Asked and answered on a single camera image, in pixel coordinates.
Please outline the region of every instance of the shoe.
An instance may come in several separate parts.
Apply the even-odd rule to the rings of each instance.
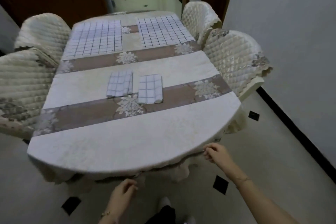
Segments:
[[[193,216],[188,216],[187,219],[184,221],[185,224],[196,224],[196,220]]]
[[[159,203],[157,204],[157,212],[160,212],[163,207],[166,205],[171,206],[170,200],[167,197],[163,197],[160,199]]]

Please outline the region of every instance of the chair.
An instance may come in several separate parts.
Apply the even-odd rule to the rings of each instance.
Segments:
[[[0,57],[0,132],[29,139],[57,64],[36,48]]]
[[[241,102],[264,83],[262,77],[272,70],[259,44],[239,31],[214,29],[204,52]]]
[[[71,29],[56,14],[44,13],[26,19],[14,43],[15,50],[36,47],[60,62]]]
[[[212,7],[202,1],[193,1],[185,5],[182,23],[202,49],[210,31],[222,27],[222,22]]]

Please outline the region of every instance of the fingers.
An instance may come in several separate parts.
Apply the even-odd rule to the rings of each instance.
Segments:
[[[132,185],[131,187],[128,188],[128,190],[126,191],[126,193],[124,194],[125,197],[127,197],[128,199],[131,199],[131,197],[133,196],[133,194],[138,190],[138,187],[135,185]]]
[[[217,144],[217,143],[209,143],[209,144],[206,144],[206,145],[203,146],[203,150],[206,150],[206,148],[212,148],[212,149],[218,151],[220,146],[221,145]]]
[[[203,155],[206,160],[212,159],[212,157],[206,151],[203,153]]]
[[[206,148],[205,151],[211,158],[213,158],[214,154],[216,153],[216,151],[214,151],[212,148]]]
[[[123,188],[128,188],[131,185],[137,185],[137,182],[135,180],[125,179],[122,183],[120,183],[120,186]]]

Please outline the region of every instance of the left hand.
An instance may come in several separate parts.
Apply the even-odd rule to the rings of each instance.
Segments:
[[[138,190],[136,184],[135,180],[126,179],[115,187],[108,202],[106,212],[109,211],[110,215],[115,219],[120,218],[129,206],[132,196]]]

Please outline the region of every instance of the checkered napkin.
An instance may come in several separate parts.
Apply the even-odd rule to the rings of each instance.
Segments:
[[[163,101],[161,74],[140,77],[138,103],[155,104]]]
[[[122,97],[128,94],[132,94],[132,90],[133,90],[133,71],[124,70],[114,72],[110,76],[106,96],[108,98]]]

